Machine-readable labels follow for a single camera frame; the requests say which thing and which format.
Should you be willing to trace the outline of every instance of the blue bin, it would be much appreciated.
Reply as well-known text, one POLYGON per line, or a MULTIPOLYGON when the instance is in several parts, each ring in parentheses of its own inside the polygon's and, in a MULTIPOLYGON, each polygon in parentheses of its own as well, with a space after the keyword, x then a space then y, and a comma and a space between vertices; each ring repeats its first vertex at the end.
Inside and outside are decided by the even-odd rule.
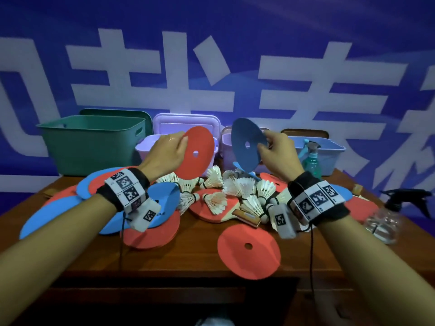
POLYGON ((344 146, 338 145, 330 139, 323 137, 289 136, 289 138, 295 142, 297 153, 300 153, 304 148, 304 139, 309 139, 310 141, 320 144, 321 148, 318 150, 318 160, 320 163, 320 168, 322 169, 322 176, 332 175, 340 153, 346 151, 344 146))

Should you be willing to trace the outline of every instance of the hand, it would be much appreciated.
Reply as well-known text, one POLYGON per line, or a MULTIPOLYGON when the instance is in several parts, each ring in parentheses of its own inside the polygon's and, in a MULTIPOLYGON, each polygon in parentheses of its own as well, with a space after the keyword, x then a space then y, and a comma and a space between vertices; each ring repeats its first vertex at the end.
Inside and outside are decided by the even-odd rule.
POLYGON ((184 160, 188 137, 184 132, 162 135, 138 167, 151 182, 176 170, 184 160))
POLYGON ((304 169, 297 157, 293 140, 282 132, 266 130, 264 134, 271 143, 270 149, 261 143, 257 146, 264 165, 286 182, 295 180, 304 169))

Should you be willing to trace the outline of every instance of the person's right arm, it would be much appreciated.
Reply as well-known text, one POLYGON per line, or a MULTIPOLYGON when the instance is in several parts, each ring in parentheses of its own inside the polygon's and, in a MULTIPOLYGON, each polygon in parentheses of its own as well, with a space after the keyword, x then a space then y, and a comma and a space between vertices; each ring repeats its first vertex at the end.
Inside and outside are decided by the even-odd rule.
MULTIPOLYGON (((272 148, 258 146, 263 163, 281 179, 295 180, 304 170, 293 141, 265 134, 272 148)), ((383 325, 435 325, 435 290, 388 246, 351 216, 323 221, 318 229, 383 325)))

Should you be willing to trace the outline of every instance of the person's left arm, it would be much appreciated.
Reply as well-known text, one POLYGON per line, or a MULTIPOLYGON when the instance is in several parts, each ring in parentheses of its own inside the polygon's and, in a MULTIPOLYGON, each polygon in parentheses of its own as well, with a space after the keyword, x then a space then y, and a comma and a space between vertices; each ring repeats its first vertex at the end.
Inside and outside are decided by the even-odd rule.
MULTIPOLYGON (((176 170, 184 159, 183 132, 162 136, 138 167, 150 182, 176 170)), ((64 212, 0 255, 0 326, 35 301, 116 214, 99 194, 64 212)))

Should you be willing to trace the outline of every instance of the person's left hand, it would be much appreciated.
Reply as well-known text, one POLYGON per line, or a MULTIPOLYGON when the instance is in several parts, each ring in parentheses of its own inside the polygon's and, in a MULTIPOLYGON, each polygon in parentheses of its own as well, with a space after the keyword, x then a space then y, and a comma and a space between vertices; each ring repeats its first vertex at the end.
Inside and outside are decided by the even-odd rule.
POLYGON ((150 183, 176 170, 184 160, 188 137, 184 132, 162 135, 153 145, 145 160, 138 168, 148 177, 150 183))

